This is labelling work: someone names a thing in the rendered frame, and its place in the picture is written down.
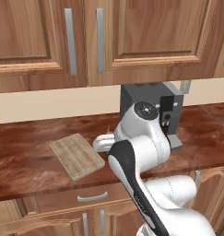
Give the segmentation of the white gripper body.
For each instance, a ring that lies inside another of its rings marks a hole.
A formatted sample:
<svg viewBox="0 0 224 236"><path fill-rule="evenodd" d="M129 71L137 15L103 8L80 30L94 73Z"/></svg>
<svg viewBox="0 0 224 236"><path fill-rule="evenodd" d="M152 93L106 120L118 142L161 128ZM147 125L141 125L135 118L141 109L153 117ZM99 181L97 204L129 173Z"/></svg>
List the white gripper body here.
<svg viewBox="0 0 224 236"><path fill-rule="evenodd" d="M104 134L97 136L95 140L92 143L93 150L96 152L105 152L109 151L114 144L115 139L114 139L114 134L109 133L109 134Z"/></svg>

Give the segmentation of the light wooden cutting board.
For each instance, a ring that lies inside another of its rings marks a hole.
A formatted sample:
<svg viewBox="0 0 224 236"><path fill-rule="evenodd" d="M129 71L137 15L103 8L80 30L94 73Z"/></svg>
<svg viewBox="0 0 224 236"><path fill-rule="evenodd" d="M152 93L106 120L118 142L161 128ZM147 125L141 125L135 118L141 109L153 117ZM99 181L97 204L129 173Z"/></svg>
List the light wooden cutting board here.
<svg viewBox="0 0 224 236"><path fill-rule="evenodd" d="M81 134L53 141L51 149L73 181L103 168L105 161Z"/></svg>

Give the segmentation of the grey coffee machine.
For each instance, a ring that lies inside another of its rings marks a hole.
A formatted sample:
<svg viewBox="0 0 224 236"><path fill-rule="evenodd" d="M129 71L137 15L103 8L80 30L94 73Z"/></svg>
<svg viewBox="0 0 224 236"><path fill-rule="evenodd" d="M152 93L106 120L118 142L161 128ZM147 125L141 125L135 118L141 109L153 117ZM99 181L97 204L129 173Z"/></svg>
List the grey coffee machine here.
<svg viewBox="0 0 224 236"><path fill-rule="evenodd" d="M146 101L159 111L159 123L162 131L171 143L171 150L183 146L176 131L183 107L183 94L171 82L121 85L120 117L136 102Z"/></svg>

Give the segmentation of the wooden drawer front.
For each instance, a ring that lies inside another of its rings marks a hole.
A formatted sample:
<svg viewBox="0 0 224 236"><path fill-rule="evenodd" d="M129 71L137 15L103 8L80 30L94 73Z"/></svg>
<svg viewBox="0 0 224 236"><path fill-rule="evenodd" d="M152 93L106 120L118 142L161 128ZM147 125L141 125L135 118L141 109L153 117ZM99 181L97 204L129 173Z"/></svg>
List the wooden drawer front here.
<svg viewBox="0 0 224 236"><path fill-rule="evenodd" d="M91 202L77 202L77 196L88 197L102 195L108 192L108 197ZM47 195L37 195L30 198L32 209L36 213L46 213L50 211L67 208L89 206L94 204L109 203L117 200L129 199L129 194L125 191L121 183L113 183L83 189L70 190L65 192L52 193Z"/></svg>

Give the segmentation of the arched wooden base cupboard door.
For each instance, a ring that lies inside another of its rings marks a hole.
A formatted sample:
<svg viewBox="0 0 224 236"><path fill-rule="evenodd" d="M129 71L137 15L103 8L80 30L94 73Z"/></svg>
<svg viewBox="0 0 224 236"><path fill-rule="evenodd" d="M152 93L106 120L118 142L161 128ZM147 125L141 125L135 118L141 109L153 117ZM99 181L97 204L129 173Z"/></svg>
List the arched wooden base cupboard door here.
<svg viewBox="0 0 224 236"><path fill-rule="evenodd" d="M218 236L224 236L224 166L200 171L196 197L187 206L203 214Z"/></svg>

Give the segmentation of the pale grey wall fitting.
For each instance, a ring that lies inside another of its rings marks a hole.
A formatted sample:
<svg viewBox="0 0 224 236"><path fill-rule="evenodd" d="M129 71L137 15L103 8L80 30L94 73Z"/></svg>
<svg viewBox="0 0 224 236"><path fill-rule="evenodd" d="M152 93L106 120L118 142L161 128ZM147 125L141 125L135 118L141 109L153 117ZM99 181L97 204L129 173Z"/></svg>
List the pale grey wall fitting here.
<svg viewBox="0 0 224 236"><path fill-rule="evenodd" d="M191 87L191 80L184 80L181 82L180 92L182 94L188 94L190 91L190 87Z"/></svg>

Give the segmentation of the wide wooden wall cupboard door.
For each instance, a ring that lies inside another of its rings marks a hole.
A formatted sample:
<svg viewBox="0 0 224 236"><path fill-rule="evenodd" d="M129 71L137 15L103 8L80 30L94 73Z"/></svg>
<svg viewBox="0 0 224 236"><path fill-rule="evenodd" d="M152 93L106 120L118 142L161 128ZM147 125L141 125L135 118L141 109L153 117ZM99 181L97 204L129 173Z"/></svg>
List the wide wooden wall cupboard door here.
<svg viewBox="0 0 224 236"><path fill-rule="evenodd" d="M224 0L84 0L88 84L212 78L224 43ZM96 8L104 72L97 73Z"/></svg>

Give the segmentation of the narrow wooden wall cupboard door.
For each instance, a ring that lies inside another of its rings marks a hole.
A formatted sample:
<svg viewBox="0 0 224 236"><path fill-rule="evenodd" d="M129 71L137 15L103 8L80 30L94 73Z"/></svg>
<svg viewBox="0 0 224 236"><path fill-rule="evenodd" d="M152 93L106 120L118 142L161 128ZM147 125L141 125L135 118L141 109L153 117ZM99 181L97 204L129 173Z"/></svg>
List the narrow wooden wall cupboard door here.
<svg viewBox="0 0 224 236"><path fill-rule="evenodd" d="M224 43L222 45L222 49L218 58L214 77L224 77Z"/></svg>

